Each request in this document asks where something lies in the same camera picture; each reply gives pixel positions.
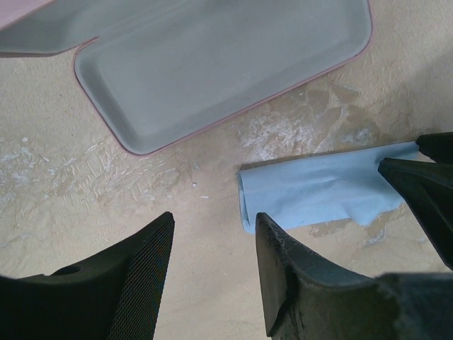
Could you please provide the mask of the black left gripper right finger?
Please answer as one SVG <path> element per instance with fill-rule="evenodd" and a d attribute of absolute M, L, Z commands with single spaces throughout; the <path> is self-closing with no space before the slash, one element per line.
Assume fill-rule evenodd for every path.
<path fill-rule="evenodd" d="M 256 253 L 271 339 L 451 339 L 452 274 L 369 278 L 325 259 L 264 212 Z"/>

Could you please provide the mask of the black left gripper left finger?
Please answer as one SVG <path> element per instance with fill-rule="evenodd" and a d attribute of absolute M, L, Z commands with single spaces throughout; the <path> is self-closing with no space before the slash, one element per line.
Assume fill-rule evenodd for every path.
<path fill-rule="evenodd" d="M 165 212 L 51 275 L 1 277 L 1 338 L 153 339 L 174 229 Z"/>

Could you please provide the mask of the blue cleaning cloth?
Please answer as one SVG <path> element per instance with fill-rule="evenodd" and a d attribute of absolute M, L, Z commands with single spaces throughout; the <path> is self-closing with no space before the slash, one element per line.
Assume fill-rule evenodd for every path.
<path fill-rule="evenodd" d="M 417 154 L 416 143 L 404 142 L 240 171 L 243 229 L 255 232 L 258 213 L 268 214 L 284 230 L 343 219 L 367 226 L 403 202 L 379 174 L 380 161 L 412 160 Z"/>

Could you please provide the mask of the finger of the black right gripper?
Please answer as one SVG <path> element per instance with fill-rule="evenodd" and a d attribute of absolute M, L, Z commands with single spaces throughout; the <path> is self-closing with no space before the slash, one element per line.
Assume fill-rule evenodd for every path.
<path fill-rule="evenodd" d="M 421 135 L 415 143 L 419 151 L 438 164 L 453 163 L 453 132 Z"/>
<path fill-rule="evenodd" d="M 405 200 L 443 263 L 452 268 L 452 165 L 385 158 L 378 172 Z"/>

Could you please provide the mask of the pink glasses case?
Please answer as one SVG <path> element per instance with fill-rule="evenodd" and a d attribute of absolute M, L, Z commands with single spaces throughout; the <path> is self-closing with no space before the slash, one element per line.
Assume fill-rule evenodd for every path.
<path fill-rule="evenodd" d="M 76 48 L 81 88 L 137 155 L 345 64 L 371 35 L 363 0 L 1 2 L 1 53 Z"/>

